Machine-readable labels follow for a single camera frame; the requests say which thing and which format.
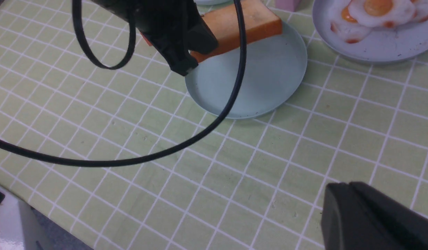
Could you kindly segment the right gripper own finger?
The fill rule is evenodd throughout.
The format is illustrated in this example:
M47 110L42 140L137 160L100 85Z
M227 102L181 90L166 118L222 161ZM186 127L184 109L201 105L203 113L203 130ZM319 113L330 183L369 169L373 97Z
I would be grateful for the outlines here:
M364 182L329 183L320 225L326 250L428 250L428 219Z

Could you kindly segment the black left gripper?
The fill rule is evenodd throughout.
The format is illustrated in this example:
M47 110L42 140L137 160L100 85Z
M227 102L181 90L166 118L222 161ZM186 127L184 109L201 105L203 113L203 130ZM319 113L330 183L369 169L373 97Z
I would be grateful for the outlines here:
M198 66L190 55L213 52L219 43L193 0L94 0L93 3L134 24L158 50L172 71L187 76Z

